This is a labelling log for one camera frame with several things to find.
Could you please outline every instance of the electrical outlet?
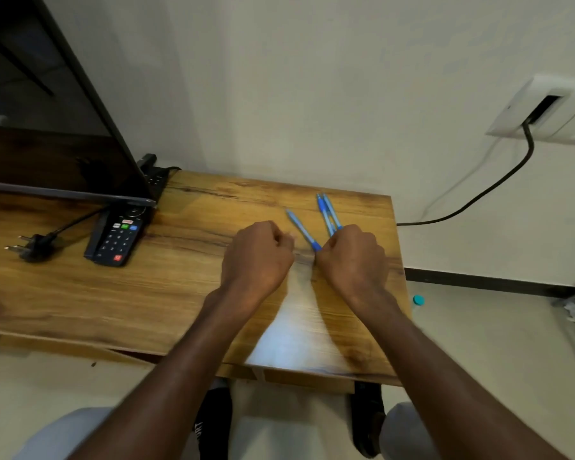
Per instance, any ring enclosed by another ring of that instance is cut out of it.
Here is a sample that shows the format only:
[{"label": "electrical outlet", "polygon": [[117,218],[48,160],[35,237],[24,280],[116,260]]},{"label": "electrical outlet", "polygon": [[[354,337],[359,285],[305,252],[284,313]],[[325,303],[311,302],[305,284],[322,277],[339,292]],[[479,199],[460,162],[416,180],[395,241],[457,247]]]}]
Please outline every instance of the electrical outlet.
[{"label": "electrical outlet", "polygon": [[523,138],[520,126],[528,117],[535,140],[575,145],[575,78],[537,74],[517,92],[486,133]]}]

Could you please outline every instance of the trouser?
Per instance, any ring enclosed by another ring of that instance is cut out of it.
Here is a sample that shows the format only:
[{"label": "trouser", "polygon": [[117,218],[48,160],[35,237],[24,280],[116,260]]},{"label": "trouser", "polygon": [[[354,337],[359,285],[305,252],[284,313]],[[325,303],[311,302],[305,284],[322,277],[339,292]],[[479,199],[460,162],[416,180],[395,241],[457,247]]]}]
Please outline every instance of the trouser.
[{"label": "trouser", "polygon": [[[33,435],[13,460],[64,460],[111,413],[112,407],[75,410]],[[379,436],[385,460],[440,460],[422,420],[410,402],[387,413]],[[184,460],[199,458],[191,433]]]}]

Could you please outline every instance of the wooden desk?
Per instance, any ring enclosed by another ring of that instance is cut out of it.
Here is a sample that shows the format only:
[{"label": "wooden desk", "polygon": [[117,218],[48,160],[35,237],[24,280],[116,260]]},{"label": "wooden desk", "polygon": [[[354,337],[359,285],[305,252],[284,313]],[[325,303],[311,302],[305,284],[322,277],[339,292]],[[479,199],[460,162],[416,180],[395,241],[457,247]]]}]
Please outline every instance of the wooden desk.
[{"label": "wooden desk", "polygon": [[[166,354],[218,286],[224,249],[255,221],[297,232],[292,209],[320,243],[328,234],[311,187],[176,173],[125,268],[83,258],[93,221],[63,233],[69,246],[42,264],[3,249],[18,235],[46,234],[94,208],[0,194],[0,333]],[[390,197],[326,190],[341,222],[377,236],[391,263],[387,287],[410,315]],[[239,333],[224,363],[398,384],[385,355],[313,266],[296,235],[296,262],[280,289]]]}]

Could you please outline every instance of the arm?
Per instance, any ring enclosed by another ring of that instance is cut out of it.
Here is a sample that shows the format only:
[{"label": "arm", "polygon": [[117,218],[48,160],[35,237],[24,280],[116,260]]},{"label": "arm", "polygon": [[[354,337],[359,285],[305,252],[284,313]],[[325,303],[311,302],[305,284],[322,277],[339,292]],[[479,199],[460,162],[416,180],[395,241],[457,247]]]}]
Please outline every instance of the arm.
[{"label": "arm", "polygon": [[401,312],[384,289],[387,260],[373,234],[346,226],[317,262],[383,349],[443,458],[566,459]]},{"label": "arm", "polygon": [[288,274],[293,248],[293,238],[271,221],[239,231],[226,249],[221,286],[192,326],[69,458],[179,458],[222,358]]}]

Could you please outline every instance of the baseboard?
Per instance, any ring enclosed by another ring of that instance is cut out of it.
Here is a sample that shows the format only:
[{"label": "baseboard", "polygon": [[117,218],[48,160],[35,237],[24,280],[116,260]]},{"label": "baseboard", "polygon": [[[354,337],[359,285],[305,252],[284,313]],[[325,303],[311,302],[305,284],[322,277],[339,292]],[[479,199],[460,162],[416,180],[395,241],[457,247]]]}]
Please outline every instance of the baseboard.
[{"label": "baseboard", "polygon": [[405,277],[408,281],[513,292],[516,294],[542,295],[543,297],[555,299],[567,299],[575,295],[575,286],[516,281],[513,279],[490,278],[427,269],[405,268]]}]

